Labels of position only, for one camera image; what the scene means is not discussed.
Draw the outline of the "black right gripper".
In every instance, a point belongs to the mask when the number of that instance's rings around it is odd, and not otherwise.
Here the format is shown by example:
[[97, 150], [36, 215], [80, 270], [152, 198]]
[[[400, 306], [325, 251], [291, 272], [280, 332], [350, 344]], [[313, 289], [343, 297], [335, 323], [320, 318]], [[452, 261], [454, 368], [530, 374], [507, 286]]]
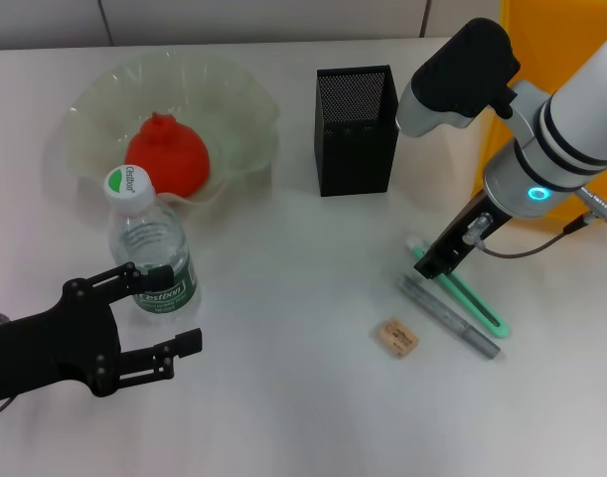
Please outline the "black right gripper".
[[472, 238], [465, 242], [463, 236], [483, 214], [488, 214], [491, 220], [482, 230], [480, 239], [486, 239], [512, 218], [498, 208], [485, 191], [480, 191], [433, 244], [413, 248], [417, 257], [414, 268], [427, 279], [451, 273], [475, 247]]

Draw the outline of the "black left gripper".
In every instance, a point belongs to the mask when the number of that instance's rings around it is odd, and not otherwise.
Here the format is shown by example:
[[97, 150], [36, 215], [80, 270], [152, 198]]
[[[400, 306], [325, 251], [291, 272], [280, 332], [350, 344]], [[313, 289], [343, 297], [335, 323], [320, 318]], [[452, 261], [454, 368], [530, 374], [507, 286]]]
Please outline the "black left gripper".
[[202, 330], [121, 353], [110, 304], [173, 284], [170, 265], [141, 271], [127, 262], [82, 280], [78, 288], [66, 283], [59, 302], [45, 312], [0, 324], [0, 400], [63, 381], [79, 382], [104, 398], [172, 380], [175, 358], [203, 351]]

